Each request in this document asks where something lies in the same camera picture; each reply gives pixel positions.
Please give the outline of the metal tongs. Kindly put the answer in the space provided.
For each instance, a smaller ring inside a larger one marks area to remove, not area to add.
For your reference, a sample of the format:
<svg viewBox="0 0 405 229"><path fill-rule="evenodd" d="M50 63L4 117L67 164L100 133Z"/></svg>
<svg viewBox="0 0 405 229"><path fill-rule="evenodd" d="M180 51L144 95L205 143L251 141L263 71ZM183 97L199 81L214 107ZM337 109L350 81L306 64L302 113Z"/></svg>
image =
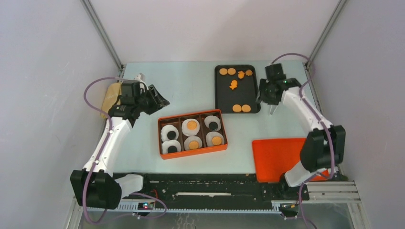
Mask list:
<svg viewBox="0 0 405 229"><path fill-rule="evenodd" d="M269 114L273 115L277 109L277 105L270 105Z"/></svg>

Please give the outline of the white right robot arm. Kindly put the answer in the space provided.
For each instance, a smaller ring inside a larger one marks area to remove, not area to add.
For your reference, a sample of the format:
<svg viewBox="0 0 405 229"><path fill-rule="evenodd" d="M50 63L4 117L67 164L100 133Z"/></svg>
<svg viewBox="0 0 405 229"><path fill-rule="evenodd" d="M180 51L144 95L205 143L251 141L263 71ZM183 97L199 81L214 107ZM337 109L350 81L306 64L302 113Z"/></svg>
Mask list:
<svg viewBox="0 0 405 229"><path fill-rule="evenodd" d="M272 115L280 104L292 111L307 133L300 151L299 161L281 176L278 194L291 199L297 193L297 186L305 184L328 170L329 177L336 173L336 166L343 161L346 131L341 125L334 125L311 104L303 91L303 85L296 78L287 78L282 64L273 63L265 67L266 78L259 83L258 103L270 106Z"/></svg>

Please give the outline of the black sandwich cookie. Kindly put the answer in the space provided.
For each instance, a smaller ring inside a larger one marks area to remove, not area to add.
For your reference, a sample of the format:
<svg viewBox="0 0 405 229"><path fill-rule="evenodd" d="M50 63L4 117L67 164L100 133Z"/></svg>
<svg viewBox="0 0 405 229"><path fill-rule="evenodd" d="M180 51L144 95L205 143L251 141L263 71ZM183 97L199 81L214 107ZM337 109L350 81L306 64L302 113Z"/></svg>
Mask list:
<svg viewBox="0 0 405 229"><path fill-rule="evenodd" d="M176 131L173 131L173 130L170 130L170 131L167 133L167 138L168 138L169 140L176 140L176 139L178 138L177 132L176 132Z"/></svg>
<svg viewBox="0 0 405 229"><path fill-rule="evenodd" d="M177 149L176 146L169 146L169 147L167 148L167 152L168 152L168 153L176 153L176 152L178 152L178 149Z"/></svg>
<svg viewBox="0 0 405 229"><path fill-rule="evenodd" d="M208 127L209 127L209 129L210 129L211 131L217 131L219 125L218 125L216 122L210 122L209 125L208 125Z"/></svg>

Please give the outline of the orange box lid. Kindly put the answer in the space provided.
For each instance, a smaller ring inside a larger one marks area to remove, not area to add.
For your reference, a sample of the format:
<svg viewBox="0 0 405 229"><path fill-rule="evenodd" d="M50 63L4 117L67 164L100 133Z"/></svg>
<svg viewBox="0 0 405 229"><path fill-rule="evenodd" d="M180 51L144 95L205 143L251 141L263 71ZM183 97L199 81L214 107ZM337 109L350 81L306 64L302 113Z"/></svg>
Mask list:
<svg viewBox="0 0 405 229"><path fill-rule="evenodd" d="M252 150L259 183L278 183L300 159L305 138L254 140Z"/></svg>

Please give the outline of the orange cookie box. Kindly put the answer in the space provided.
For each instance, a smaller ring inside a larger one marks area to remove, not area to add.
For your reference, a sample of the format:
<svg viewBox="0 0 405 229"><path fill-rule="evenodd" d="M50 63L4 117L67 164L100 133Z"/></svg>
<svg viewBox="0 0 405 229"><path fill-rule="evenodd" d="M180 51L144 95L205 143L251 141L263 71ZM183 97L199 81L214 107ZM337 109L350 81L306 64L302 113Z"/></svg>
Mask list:
<svg viewBox="0 0 405 229"><path fill-rule="evenodd" d="M162 159L223 151L228 148L219 109L163 117L158 120L159 154Z"/></svg>

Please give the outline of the black cookie tray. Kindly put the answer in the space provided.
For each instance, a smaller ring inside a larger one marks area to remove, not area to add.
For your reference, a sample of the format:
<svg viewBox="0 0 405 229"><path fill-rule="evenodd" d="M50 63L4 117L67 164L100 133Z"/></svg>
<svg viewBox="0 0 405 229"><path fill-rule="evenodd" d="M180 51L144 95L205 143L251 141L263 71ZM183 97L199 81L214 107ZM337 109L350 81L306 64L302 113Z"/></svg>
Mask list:
<svg viewBox="0 0 405 229"><path fill-rule="evenodd" d="M219 70L221 68L235 68L235 75L220 75ZM251 70L253 72L252 76L246 76L243 79L238 78L238 72ZM229 88L232 80L238 81L238 86L236 89L231 90ZM256 102L256 97L258 93L258 83L256 78L256 70L252 65L249 64L222 64L218 65L214 69L214 104L215 108L221 110L223 114L232 114L232 107L235 104L241 106L247 104L251 107L251 112L244 113L243 111L239 113L244 114L257 114L261 110L260 103Z"/></svg>

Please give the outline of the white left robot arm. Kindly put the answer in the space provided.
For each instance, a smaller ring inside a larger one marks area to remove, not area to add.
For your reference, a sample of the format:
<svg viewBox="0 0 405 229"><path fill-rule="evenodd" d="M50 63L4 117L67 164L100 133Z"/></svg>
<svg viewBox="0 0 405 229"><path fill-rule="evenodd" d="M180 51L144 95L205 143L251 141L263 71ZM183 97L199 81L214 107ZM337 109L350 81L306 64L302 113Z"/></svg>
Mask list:
<svg viewBox="0 0 405 229"><path fill-rule="evenodd" d="M82 207L116 209L124 197L134 193L143 199L151 192L150 184L141 175L114 178L114 166L140 114L151 115L170 102L154 85L147 86L140 79L125 80L120 87L121 94L105 113L106 127L94 153L81 170L74 170L70 175L75 197Z"/></svg>

